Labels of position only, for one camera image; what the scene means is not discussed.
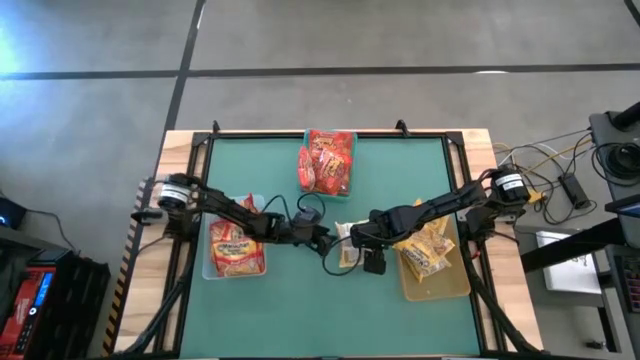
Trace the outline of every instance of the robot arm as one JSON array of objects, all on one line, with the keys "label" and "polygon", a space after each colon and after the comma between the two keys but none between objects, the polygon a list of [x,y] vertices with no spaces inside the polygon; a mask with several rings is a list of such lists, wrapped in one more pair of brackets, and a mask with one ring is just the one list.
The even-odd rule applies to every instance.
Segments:
[{"label": "robot arm", "polygon": [[[491,195],[487,197],[482,182],[491,179]],[[196,207],[186,211],[191,194],[198,194]],[[419,206],[401,205],[380,211],[372,210],[369,221],[351,228],[354,247],[365,252],[364,270],[384,274],[386,262],[382,250],[407,239],[429,221],[472,207],[467,213],[466,228],[470,238],[479,231],[493,228],[493,219],[515,212],[520,215],[529,200],[522,177],[509,168],[486,170],[481,176],[461,189],[430,199]],[[293,219],[273,212],[253,213],[222,191],[209,188],[199,179],[184,174],[170,175],[165,181],[160,207],[169,218],[184,217],[186,213],[216,214],[240,226],[254,241],[270,244],[304,244],[326,256],[337,239],[328,235],[329,229],[319,225],[322,215],[313,208],[302,208]]]}]

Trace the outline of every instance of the snack bag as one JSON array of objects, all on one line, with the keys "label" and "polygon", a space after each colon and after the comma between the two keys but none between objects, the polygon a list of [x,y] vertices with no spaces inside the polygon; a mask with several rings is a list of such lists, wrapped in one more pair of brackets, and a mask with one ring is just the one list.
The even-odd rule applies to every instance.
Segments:
[{"label": "snack bag", "polygon": [[[420,204],[422,204],[422,200],[418,199],[413,205],[418,206]],[[448,222],[449,216],[444,216],[433,221],[429,221],[423,228],[423,230],[427,229],[426,235],[429,244],[431,244],[431,247],[435,250],[438,256],[445,256],[456,246],[451,239],[443,236]]]},{"label": "snack bag", "polygon": [[[349,236],[351,233],[351,227],[355,224],[362,224],[367,222],[367,220],[358,221],[355,223],[335,223],[336,231],[338,232],[338,238],[344,239]],[[352,267],[356,261],[358,260],[359,250],[353,247],[351,243],[351,239],[347,239],[340,243],[340,267]],[[362,265],[364,263],[364,254],[360,256],[360,262],[358,265]]]},{"label": "snack bag", "polygon": [[407,262],[407,264],[409,265],[409,269],[411,270],[411,273],[413,274],[413,276],[416,277],[416,279],[418,279],[419,283],[421,283],[422,279],[424,279],[425,277],[431,274],[435,274],[436,272],[451,266],[451,263],[447,259],[441,258],[438,263],[428,268],[427,271],[422,271],[420,267],[416,263],[414,263],[409,257],[407,257],[404,254],[402,254],[401,256],[403,258],[403,261]]},{"label": "snack bag", "polygon": [[311,150],[311,157],[318,156],[322,150],[331,150],[351,156],[353,150],[353,133],[310,130],[309,149]]},{"label": "snack bag", "polygon": [[[414,206],[420,204],[422,204],[422,201],[418,199],[414,203]],[[444,225],[442,221],[425,224],[420,231],[415,232],[410,238],[393,246],[394,249],[402,254],[419,282],[421,282],[424,277],[451,266],[444,255],[449,252],[455,244],[451,240],[436,234],[433,230],[436,226],[438,228],[441,227],[444,232],[446,220],[444,221]]]},{"label": "snack bag", "polygon": [[[251,194],[241,205],[251,212],[258,212]],[[209,234],[211,261],[216,265],[218,276],[256,275],[264,272],[264,245],[245,236],[241,227],[220,219],[209,225]]]},{"label": "snack bag", "polygon": [[428,228],[426,230],[426,233],[429,239],[429,244],[431,244],[431,247],[436,252],[436,254],[438,254],[438,256],[445,256],[449,251],[451,251],[451,249],[456,246],[456,244],[454,244],[451,239],[436,233],[431,228]]},{"label": "snack bag", "polygon": [[[342,195],[349,194],[351,164],[353,163],[353,159],[351,157],[353,152],[353,141],[354,136],[351,132],[320,130],[309,131],[309,151],[314,164],[314,170],[316,172],[316,188],[314,191],[325,192],[331,195],[337,195],[338,193]],[[335,177],[330,180],[331,184],[328,185],[320,180],[321,175],[319,171],[322,170],[322,166],[320,164],[321,158],[325,159],[323,161],[324,163],[328,163],[331,166],[334,166],[336,162],[347,164],[344,169],[345,171],[341,172],[339,175],[337,192],[333,190],[333,187],[336,186],[334,183],[338,181]]]},{"label": "snack bag", "polygon": [[345,180],[348,189],[348,174],[351,171],[351,156],[323,150],[315,162],[315,190],[330,195],[338,195],[344,190]]},{"label": "snack bag", "polygon": [[300,181],[300,187],[304,191],[311,191],[316,184],[311,155],[304,146],[301,146],[300,151],[298,151],[298,180]]}]

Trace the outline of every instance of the black stand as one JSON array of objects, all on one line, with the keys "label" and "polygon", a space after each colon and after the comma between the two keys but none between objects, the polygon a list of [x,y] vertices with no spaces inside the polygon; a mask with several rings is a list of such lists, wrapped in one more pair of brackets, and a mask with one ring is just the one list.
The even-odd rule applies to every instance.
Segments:
[{"label": "black stand", "polygon": [[528,273],[603,249],[607,245],[626,245],[618,218],[600,223],[566,239],[523,254],[522,267]]}]

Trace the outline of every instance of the red snack bag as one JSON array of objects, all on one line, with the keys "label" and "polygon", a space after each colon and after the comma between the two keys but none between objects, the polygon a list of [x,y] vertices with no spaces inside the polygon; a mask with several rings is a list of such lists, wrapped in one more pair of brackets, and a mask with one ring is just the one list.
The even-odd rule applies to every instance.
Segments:
[{"label": "red snack bag", "polygon": [[316,175],[313,172],[313,162],[306,147],[301,146],[298,151],[298,180],[304,191],[311,191],[316,184]]},{"label": "red snack bag", "polygon": [[322,150],[331,150],[351,156],[353,133],[344,131],[309,131],[309,149],[311,157],[318,157]]},{"label": "red snack bag", "polygon": [[[253,196],[242,201],[242,206],[257,213]],[[219,277],[258,275],[265,271],[264,244],[244,235],[238,225],[220,219],[209,226],[211,261]]]},{"label": "red snack bag", "polygon": [[[353,133],[346,131],[309,131],[309,149],[311,152],[311,160],[316,173],[316,186],[314,191],[324,192],[331,195],[349,194],[349,181],[351,175],[351,164],[353,159],[351,154],[353,151]],[[329,151],[321,161],[324,151]],[[319,169],[324,163],[331,167],[337,164],[344,164],[338,169],[338,175],[321,174]],[[336,177],[339,178],[339,184],[336,185]]]},{"label": "red snack bag", "polygon": [[316,187],[314,190],[329,195],[338,195],[345,177],[348,178],[348,174],[351,171],[351,156],[331,150],[323,150],[314,165],[316,173]]}]

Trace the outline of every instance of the concrete floor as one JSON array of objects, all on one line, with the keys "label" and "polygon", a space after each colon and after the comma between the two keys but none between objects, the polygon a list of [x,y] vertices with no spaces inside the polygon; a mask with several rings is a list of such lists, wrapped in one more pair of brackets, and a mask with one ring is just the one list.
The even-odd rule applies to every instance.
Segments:
[{"label": "concrete floor", "polygon": [[[0,73],[177,70],[195,3],[2,1]],[[640,27],[622,0],[208,0],[191,68],[638,62]],[[0,81],[0,187],[28,207],[58,213],[84,254],[117,271],[135,189],[153,173],[174,85]],[[213,119],[226,129],[391,127],[402,118],[410,127],[486,127],[494,141],[516,145],[585,129],[589,114],[624,109],[638,94],[640,72],[624,71],[200,78],[187,81],[175,127],[207,129]],[[609,201],[590,165],[580,161],[578,169],[592,198]],[[542,172],[557,175],[552,167]],[[552,211],[567,209],[559,196]],[[600,208],[564,227],[606,218]],[[522,223],[543,224],[537,214]],[[61,243],[48,219],[29,217],[26,230]],[[632,357],[628,348],[618,356],[585,353],[582,341],[601,338],[593,312],[536,304],[536,314],[553,353]],[[94,349],[103,332],[96,334]]]}]

